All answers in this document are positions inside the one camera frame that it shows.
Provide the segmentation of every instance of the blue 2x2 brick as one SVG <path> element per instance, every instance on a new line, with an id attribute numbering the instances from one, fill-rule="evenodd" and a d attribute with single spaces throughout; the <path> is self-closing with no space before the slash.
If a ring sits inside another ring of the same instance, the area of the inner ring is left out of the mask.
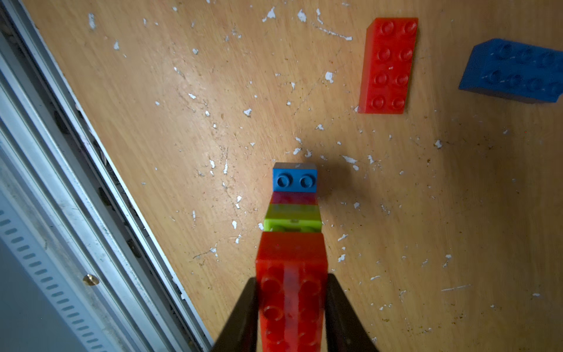
<path id="1" fill-rule="evenodd" d="M 491 39 L 473 48 L 459 89 L 524 103 L 555 103 L 563 93 L 563 52 Z"/>

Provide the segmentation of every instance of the blue lego brick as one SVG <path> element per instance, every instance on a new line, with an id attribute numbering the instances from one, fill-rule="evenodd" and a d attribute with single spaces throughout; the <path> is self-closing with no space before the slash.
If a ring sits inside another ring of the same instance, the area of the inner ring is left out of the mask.
<path id="1" fill-rule="evenodd" d="M 563 93 L 563 52 L 491 39 L 473 48 L 459 89 L 524 103 L 555 103 Z"/>
<path id="2" fill-rule="evenodd" d="M 315 164 L 275 163 L 272 173 L 274 192 L 316 192 Z"/>

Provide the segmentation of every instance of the lime green lego brick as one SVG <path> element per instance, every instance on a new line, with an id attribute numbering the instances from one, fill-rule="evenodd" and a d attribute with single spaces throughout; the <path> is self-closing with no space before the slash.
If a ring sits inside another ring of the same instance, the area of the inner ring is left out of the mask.
<path id="1" fill-rule="evenodd" d="M 270 204 L 264 219 L 264 231 L 321 232 L 319 206 Z"/>

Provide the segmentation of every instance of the wooden surface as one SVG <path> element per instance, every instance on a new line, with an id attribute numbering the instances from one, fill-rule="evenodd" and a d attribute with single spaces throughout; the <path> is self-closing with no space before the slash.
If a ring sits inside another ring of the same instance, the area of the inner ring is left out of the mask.
<path id="1" fill-rule="evenodd" d="M 318 165 L 329 267 L 382 351 L 560 348 L 563 102 L 457 86 L 488 39 L 563 50 L 561 1 L 24 3 L 214 338 L 276 160 Z M 406 111 L 359 115 L 385 16 L 419 17 Z"/>

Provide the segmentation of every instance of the brass screw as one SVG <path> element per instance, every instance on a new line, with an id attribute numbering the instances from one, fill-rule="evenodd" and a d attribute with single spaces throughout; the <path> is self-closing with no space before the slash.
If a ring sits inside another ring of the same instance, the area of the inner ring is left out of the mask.
<path id="1" fill-rule="evenodd" d="M 82 281 L 88 286 L 95 286 L 100 283 L 100 280 L 92 274 L 86 274 Z"/>

